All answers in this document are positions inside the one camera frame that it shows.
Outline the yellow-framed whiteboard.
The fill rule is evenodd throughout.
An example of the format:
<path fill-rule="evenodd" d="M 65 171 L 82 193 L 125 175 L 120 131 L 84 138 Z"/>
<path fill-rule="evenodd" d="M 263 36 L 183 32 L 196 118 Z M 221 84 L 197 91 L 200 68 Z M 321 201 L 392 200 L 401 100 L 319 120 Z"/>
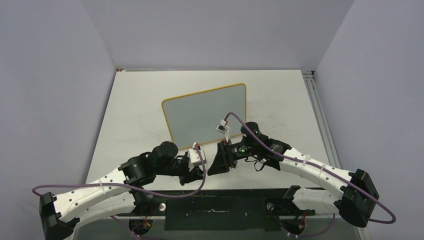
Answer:
<path fill-rule="evenodd" d="M 161 103 L 171 141 L 181 150 L 225 135 L 216 131 L 229 112 L 247 120 L 247 86 L 236 83 L 164 99 Z"/>

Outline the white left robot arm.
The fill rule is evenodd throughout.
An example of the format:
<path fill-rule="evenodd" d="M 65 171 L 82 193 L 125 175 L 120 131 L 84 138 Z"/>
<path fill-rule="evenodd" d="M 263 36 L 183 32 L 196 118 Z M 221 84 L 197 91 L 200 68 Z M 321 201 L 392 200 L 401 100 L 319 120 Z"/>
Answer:
<path fill-rule="evenodd" d="M 39 214 L 46 240 L 64 240 L 85 224 L 119 214 L 144 215 L 149 210 L 149 195 L 171 195 L 144 189 L 156 176 L 178 177 L 181 185 L 206 181 L 206 156 L 198 143 L 185 154 L 164 141 L 150 152 L 130 158 L 101 178 L 80 185 L 61 184 L 69 192 L 39 196 Z"/>

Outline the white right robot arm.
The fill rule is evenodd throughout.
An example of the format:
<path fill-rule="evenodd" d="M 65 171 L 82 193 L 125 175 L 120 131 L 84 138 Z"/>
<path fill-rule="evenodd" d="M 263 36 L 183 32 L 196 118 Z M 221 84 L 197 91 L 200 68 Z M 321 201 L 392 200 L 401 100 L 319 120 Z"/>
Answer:
<path fill-rule="evenodd" d="M 261 167 L 297 175 L 321 188 L 292 187 L 282 201 L 287 213 L 306 210 L 337 213 L 360 228 L 372 221 L 371 215 L 380 196 L 366 171 L 358 168 L 352 172 L 318 161 L 285 142 L 262 134 L 254 121 L 244 123 L 240 132 L 240 142 L 225 139 L 217 143 L 217 153 L 207 172 L 209 176 L 229 172 L 238 160 L 254 158 Z"/>

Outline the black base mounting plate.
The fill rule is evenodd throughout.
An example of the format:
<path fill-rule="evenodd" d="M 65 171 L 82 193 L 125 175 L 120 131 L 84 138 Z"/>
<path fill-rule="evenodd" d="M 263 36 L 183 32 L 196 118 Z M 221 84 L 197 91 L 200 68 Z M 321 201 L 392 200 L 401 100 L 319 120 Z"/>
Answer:
<path fill-rule="evenodd" d="M 294 204 L 295 187 L 201 190 L 184 198 L 141 199 L 131 217 L 164 218 L 166 231 L 277 231 L 277 217 L 315 216 L 322 210 Z"/>

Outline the aluminium rail frame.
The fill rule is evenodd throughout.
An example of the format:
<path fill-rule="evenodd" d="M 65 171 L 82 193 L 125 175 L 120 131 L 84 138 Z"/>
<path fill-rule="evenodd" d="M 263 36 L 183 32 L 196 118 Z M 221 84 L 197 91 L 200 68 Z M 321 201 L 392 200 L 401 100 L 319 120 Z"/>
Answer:
<path fill-rule="evenodd" d="M 326 151 L 327 159 L 329 160 L 329 163 L 331 166 L 341 169 L 342 166 L 339 160 L 336 146 L 335 146 L 335 143 L 330 131 L 330 127 L 328 125 L 328 121 L 326 119 L 326 116 L 321 104 L 321 100 L 319 98 L 316 81 L 314 78 L 314 71 L 305 70 L 305 71 L 302 71 L 301 73 L 302 73 L 302 77 L 306 86 L 308 96 L 311 101 L 312 109 L 315 114 L 320 135 L 321 135 L 323 145 Z"/>

